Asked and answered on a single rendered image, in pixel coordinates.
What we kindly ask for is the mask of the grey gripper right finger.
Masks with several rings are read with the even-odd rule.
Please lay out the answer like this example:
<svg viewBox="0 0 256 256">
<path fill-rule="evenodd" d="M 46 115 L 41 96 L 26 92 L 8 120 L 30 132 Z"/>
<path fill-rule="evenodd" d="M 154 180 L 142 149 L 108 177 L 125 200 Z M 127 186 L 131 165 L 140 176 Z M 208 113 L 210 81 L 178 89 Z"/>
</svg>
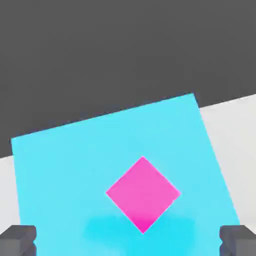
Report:
<svg viewBox="0 0 256 256">
<path fill-rule="evenodd" d="M 245 225 L 223 225 L 219 256 L 256 256 L 256 234 Z"/>
</svg>

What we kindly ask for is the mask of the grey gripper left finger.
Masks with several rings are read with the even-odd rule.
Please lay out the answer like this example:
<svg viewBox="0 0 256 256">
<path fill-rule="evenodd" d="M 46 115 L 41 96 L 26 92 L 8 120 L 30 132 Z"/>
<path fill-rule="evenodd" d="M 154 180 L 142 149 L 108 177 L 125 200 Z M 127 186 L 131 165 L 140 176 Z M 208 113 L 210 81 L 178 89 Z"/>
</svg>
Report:
<svg viewBox="0 0 256 256">
<path fill-rule="evenodd" d="M 34 225 L 11 225 L 0 234 L 0 256 L 37 256 Z"/>
</svg>

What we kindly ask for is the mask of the small pink cube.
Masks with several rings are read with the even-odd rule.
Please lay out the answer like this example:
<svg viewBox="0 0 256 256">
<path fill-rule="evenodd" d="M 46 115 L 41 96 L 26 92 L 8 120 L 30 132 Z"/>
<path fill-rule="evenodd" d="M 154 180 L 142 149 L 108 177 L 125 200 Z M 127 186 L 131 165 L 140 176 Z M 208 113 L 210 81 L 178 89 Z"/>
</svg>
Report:
<svg viewBox="0 0 256 256">
<path fill-rule="evenodd" d="M 142 156 L 106 194 L 144 234 L 181 192 Z"/>
</svg>

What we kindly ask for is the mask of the large cyan box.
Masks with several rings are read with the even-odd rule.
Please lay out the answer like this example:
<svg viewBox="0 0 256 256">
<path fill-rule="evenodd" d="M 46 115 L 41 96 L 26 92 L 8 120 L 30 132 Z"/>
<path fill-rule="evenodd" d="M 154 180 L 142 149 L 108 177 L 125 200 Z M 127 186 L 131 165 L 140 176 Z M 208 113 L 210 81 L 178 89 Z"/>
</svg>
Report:
<svg viewBox="0 0 256 256">
<path fill-rule="evenodd" d="M 11 141 L 37 256 L 219 256 L 240 223 L 193 94 Z M 181 193 L 142 233 L 107 190 L 145 157 Z"/>
</svg>

